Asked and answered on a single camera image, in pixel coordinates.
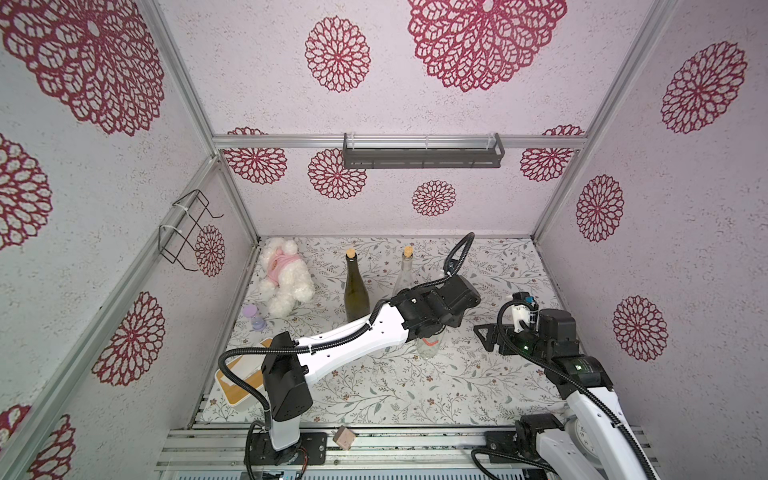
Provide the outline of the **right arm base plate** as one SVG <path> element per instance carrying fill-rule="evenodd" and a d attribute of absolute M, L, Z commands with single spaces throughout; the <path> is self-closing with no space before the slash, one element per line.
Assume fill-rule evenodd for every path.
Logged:
<path fill-rule="evenodd" d="M 546 464 L 546 461 L 539 455 L 536 447 L 536 433 L 523 431 L 519 434 L 514 430 L 498 430 L 486 431 L 484 436 L 486 446 L 492 452 Z"/>

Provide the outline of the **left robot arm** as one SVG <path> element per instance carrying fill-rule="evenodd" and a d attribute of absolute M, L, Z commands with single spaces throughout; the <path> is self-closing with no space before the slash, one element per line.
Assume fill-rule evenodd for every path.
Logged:
<path fill-rule="evenodd" d="M 271 447 L 280 452 L 299 443 L 300 417 L 312 406 L 310 387 L 320 379 L 379 350 L 457 328 L 464 313 L 480 303 L 476 288 L 455 275 L 440 285 L 404 289 L 382 299 L 370 315 L 335 330 L 296 340 L 286 332 L 275 336 L 275 351 L 261 367 Z"/>

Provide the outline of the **clear bottle with red label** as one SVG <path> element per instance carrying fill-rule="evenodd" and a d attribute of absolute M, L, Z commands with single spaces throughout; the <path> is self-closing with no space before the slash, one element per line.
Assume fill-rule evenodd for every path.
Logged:
<path fill-rule="evenodd" d="M 445 332 L 446 329 L 443 328 L 441 331 L 429 337 L 417 339 L 415 346 L 417 355 L 422 359 L 435 357 L 442 348 Z"/>

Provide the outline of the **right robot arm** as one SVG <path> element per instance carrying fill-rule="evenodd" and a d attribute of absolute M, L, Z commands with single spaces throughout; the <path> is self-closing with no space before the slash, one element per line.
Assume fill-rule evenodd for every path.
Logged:
<path fill-rule="evenodd" d="M 471 450 L 480 461 L 520 464 L 537 479 L 656 479 L 659 474 L 624 416 L 602 364 L 580 350 L 576 321 L 560 309 L 505 303 L 493 323 L 473 329 L 484 349 L 540 367 L 566 403 L 566 416 L 521 416 L 511 431 L 489 433 Z"/>

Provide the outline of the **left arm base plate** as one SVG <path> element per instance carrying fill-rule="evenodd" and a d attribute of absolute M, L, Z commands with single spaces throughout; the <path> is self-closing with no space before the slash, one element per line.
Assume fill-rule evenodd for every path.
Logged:
<path fill-rule="evenodd" d="M 244 463 L 251 466 L 323 465 L 327 443 L 326 433 L 302 432 L 296 445 L 278 451 L 267 433 L 254 433 L 247 441 Z"/>

